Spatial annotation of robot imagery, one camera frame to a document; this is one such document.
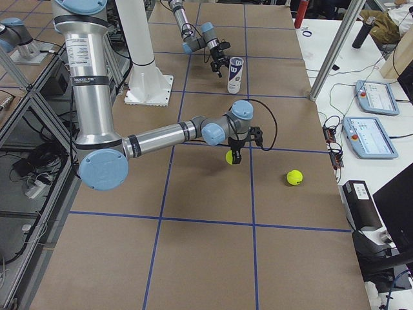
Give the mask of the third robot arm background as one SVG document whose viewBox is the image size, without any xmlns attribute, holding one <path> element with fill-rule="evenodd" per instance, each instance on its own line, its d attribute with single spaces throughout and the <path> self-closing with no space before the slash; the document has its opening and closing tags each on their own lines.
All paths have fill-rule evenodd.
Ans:
<svg viewBox="0 0 413 310">
<path fill-rule="evenodd" d="M 40 65 L 46 57 L 25 24 L 16 17 L 1 20 L 1 48 L 18 65 Z"/>
</svg>

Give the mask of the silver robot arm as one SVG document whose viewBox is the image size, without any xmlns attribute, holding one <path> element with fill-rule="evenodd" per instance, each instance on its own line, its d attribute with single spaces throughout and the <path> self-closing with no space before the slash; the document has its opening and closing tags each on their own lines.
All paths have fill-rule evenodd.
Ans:
<svg viewBox="0 0 413 310">
<path fill-rule="evenodd" d="M 230 48 L 230 43 L 218 39 L 215 28 L 210 22 L 202 24 L 201 31 L 191 24 L 186 16 L 183 1 L 169 0 L 168 6 L 179 27 L 184 53 L 192 54 L 201 49 L 209 49 L 212 57 L 211 69 L 221 78 L 221 67 L 229 67 L 230 57 L 226 56 L 224 51 Z"/>
<path fill-rule="evenodd" d="M 78 175 L 91 189 L 122 185 L 128 162 L 144 154 L 202 138 L 209 145 L 227 141 L 234 163 L 258 129 L 250 123 L 254 109 L 236 101 L 218 118 L 196 116 L 150 129 L 149 107 L 168 105 L 174 78 L 158 69 L 142 1 L 117 1 L 130 54 L 131 72 L 123 99 L 112 99 L 105 61 L 108 43 L 106 1 L 54 1 L 55 29 L 65 38 L 80 133 L 75 140 Z"/>
</svg>

